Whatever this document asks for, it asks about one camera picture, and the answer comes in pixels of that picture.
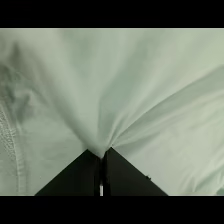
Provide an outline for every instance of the light green fabric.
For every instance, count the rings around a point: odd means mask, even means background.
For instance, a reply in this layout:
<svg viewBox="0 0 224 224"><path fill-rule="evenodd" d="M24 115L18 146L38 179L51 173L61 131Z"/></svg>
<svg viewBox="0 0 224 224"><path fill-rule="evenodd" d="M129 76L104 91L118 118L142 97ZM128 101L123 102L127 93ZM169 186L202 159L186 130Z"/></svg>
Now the light green fabric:
<svg viewBox="0 0 224 224"><path fill-rule="evenodd" d="M111 146L169 195L220 194L223 40L223 29L1 29L0 156L14 157L0 158L0 194L34 195L86 148Z"/></svg>

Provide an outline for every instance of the fabric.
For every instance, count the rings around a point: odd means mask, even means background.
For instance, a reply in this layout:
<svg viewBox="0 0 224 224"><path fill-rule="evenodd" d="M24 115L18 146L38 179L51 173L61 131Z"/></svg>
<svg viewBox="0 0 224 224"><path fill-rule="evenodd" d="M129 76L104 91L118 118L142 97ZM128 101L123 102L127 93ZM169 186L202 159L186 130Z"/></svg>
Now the fabric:
<svg viewBox="0 0 224 224"><path fill-rule="evenodd" d="M169 195L224 186L223 29L1 29L0 194L111 146Z"/></svg>

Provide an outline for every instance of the garment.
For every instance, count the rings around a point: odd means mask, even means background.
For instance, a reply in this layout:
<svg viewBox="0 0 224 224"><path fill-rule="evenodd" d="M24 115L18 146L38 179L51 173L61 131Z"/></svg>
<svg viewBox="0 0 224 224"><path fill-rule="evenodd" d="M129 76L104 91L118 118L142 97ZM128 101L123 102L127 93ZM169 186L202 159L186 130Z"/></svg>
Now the garment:
<svg viewBox="0 0 224 224"><path fill-rule="evenodd" d="M223 29L1 29L0 194L111 146L169 195L224 185Z"/></svg>

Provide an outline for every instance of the pale green cloth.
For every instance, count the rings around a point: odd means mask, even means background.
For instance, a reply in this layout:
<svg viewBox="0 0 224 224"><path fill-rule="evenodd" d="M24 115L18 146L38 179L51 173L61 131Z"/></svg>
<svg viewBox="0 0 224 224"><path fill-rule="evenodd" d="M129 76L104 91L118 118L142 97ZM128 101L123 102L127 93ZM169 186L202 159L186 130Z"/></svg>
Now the pale green cloth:
<svg viewBox="0 0 224 224"><path fill-rule="evenodd" d="M0 194L34 195L111 146L169 195L222 192L223 43L223 29L1 29Z"/></svg>

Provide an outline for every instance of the wrinkled fabric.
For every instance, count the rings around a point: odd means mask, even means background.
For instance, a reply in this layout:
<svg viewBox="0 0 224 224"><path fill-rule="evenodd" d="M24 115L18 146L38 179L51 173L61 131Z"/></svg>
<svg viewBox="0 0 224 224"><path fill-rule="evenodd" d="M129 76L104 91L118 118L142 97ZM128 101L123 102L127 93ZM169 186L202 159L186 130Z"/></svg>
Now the wrinkled fabric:
<svg viewBox="0 0 224 224"><path fill-rule="evenodd" d="M0 195L113 147L169 195L224 186L223 29L1 29Z"/></svg>

